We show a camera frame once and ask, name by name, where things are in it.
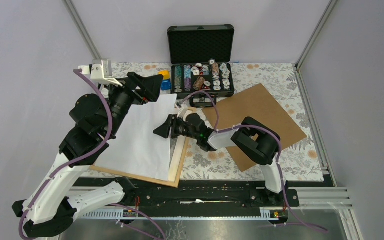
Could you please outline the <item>light wooden picture frame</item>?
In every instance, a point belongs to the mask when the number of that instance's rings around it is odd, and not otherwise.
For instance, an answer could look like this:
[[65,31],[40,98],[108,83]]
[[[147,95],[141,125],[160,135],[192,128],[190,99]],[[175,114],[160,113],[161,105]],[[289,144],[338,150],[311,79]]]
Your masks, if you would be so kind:
[[[188,108],[187,113],[194,113],[195,110],[193,108]],[[177,114],[178,111],[174,107],[174,112],[172,114]],[[95,164],[90,167],[90,171],[96,171],[100,176],[114,175],[114,176],[122,176],[128,177],[135,180],[141,180],[149,183],[160,184],[163,186],[169,187],[177,187],[179,185],[180,176],[183,170],[183,165],[185,161],[186,149],[188,146],[189,140],[184,136],[179,136],[175,139],[168,138],[170,140],[170,165],[169,165],[169,174],[167,180],[160,180],[140,175],[135,175],[131,173],[124,173],[120,171],[110,170],[103,167],[96,167]]]

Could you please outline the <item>mountain sunset photo print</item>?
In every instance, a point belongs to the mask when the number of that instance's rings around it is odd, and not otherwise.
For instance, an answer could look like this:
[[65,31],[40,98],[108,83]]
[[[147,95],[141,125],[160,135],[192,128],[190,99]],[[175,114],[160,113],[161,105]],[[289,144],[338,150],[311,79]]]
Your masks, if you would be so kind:
[[132,105],[116,138],[95,162],[96,167],[167,180],[171,141],[153,133],[175,110],[177,95],[163,94],[157,102]]

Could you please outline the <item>brown frame backing board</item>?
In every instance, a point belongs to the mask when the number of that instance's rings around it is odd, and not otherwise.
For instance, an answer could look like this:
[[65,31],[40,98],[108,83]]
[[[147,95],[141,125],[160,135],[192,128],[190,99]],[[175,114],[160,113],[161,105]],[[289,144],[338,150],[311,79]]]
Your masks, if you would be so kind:
[[[232,127],[240,124],[246,117],[251,117],[280,136],[282,152],[307,138],[287,110],[284,110],[262,84],[257,84],[223,100],[217,99],[216,107],[220,115],[217,129]],[[206,107],[202,111],[211,125],[216,123],[217,115],[214,109]],[[231,159],[241,172],[256,165],[238,147],[229,147],[227,153],[224,150],[218,150],[200,154],[219,164],[227,163]]]

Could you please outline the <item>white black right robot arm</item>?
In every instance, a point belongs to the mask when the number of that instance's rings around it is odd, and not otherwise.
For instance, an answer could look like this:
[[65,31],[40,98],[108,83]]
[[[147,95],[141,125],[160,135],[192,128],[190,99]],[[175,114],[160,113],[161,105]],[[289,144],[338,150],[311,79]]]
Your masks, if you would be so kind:
[[165,139],[179,136],[194,139],[205,152],[237,147],[260,166],[268,190],[267,201],[279,206],[287,199],[287,181],[280,166],[281,138],[252,117],[246,117],[242,123],[231,128],[216,130],[208,127],[196,113],[189,114],[185,119],[170,114],[153,133]]

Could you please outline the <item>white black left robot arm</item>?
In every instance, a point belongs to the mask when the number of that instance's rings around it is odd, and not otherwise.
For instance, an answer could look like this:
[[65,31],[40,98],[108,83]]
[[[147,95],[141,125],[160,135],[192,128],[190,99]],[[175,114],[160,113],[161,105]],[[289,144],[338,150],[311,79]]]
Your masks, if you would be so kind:
[[68,192],[108,149],[109,140],[116,138],[131,106],[158,100],[163,76],[143,77],[129,72],[125,78],[109,83],[108,97],[88,77],[84,81],[93,93],[83,95],[70,111],[75,126],[60,144],[51,169],[31,197],[12,205],[24,240],[56,237],[79,217],[105,206],[140,205],[136,188],[126,177],[116,177],[86,194],[68,196]]

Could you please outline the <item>blue toy block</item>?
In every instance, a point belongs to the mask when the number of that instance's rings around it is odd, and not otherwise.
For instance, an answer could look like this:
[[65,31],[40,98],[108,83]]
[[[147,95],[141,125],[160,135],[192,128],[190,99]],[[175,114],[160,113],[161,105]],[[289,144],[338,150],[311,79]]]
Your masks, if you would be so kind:
[[171,81],[169,79],[164,79],[161,82],[160,89],[162,91],[168,91],[168,90],[171,90],[171,88],[172,88],[172,84],[171,84]]

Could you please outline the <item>yellow toy block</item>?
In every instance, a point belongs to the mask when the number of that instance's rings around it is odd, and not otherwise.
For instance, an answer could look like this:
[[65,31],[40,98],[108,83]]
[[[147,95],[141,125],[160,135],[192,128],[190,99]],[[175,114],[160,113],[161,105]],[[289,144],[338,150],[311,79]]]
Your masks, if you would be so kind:
[[169,70],[161,70],[161,71],[158,72],[158,74],[162,75],[164,81],[169,80],[170,77],[171,77],[171,74],[170,74]]

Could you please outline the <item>black poker chip case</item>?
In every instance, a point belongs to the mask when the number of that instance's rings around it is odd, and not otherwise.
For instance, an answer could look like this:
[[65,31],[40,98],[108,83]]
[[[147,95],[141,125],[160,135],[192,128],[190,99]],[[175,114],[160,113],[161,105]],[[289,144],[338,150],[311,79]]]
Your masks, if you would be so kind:
[[170,26],[167,29],[171,93],[192,107],[209,108],[235,93],[231,24]]

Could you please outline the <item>floral patterned table cloth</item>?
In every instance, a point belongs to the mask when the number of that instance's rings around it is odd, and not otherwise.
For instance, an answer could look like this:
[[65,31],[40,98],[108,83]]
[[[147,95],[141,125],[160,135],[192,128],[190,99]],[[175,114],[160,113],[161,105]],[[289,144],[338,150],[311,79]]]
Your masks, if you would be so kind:
[[[295,70],[291,63],[233,63],[235,92],[262,84],[277,100],[306,137],[281,152],[282,173],[290,182],[322,182],[324,176],[314,144]],[[226,149],[204,152],[189,140],[181,179],[258,181],[264,176],[258,166],[242,172]]]

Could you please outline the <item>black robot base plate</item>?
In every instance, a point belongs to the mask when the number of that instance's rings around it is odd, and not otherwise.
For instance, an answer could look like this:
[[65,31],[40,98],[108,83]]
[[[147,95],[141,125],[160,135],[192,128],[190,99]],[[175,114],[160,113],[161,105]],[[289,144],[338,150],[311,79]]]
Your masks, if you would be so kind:
[[133,193],[121,204],[150,217],[259,217],[260,208],[283,209],[264,181],[181,180],[178,187],[132,179]]

